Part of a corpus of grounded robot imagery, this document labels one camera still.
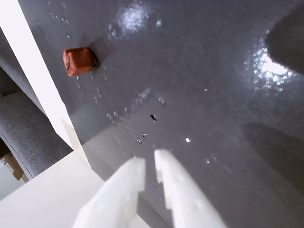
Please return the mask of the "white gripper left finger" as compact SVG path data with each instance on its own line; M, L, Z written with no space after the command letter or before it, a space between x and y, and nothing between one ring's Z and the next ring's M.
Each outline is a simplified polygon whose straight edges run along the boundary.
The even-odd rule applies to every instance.
M125 162L80 209L74 228L144 228L137 214L145 188L145 159Z

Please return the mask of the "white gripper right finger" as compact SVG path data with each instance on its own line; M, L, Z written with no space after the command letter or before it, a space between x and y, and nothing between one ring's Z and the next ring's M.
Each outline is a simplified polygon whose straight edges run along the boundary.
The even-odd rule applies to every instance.
M226 228L209 199L178 159L166 149L154 151L157 181L175 228Z

